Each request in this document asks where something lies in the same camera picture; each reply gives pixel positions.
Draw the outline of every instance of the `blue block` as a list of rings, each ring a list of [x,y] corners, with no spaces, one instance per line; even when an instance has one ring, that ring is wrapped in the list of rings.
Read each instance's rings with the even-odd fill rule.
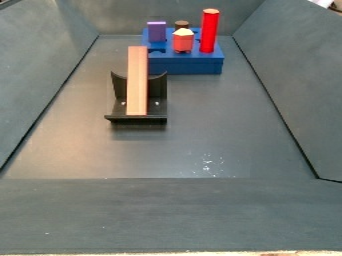
[[[170,75],[183,74],[221,74],[225,61],[219,44],[215,43],[213,53],[199,51],[201,29],[191,28],[195,33],[194,48],[191,53],[175,53],[173,49],[174,28],[167,28],[166,42],[149,42],[149,30],[143,30],[142,45],[149,48],[149,73],[162,74],[165,71]]]

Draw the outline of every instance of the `black holder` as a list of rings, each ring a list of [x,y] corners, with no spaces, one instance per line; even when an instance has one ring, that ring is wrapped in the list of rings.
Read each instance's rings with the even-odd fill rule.
[[[121,124],[166,124],[167,123],[167,72],[149,78],[147,115],[127,115],[127,78],[111,72],[115,92],[113,114],[105,118]]]

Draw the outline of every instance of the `gray wall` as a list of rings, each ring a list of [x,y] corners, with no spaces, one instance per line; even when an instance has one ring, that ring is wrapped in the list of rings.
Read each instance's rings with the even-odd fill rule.
[[[0,12],[2,166],[98,32],[64,0],[23,0]]]
[[[102,34],[141,34],[150,20],[201,25],[202,10],[222,12],[219,33],[233,34],[265,0],[68,0]]]
[[[340,181],[341,27],[306,0],[267,0],[234,34],[320,177]]]

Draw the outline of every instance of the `brown cylinder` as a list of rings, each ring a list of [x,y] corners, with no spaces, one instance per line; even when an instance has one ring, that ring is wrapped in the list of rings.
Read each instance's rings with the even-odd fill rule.
[[[178,20],[175,22],[175,31],[179,30],[181,28],[187,28],[189,29],[189,21]]]

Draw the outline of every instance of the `wooden block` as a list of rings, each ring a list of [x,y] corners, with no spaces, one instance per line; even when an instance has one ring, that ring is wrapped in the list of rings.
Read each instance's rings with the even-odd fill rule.
[[[147,47],[129,47],[127,115],[147,115]]]

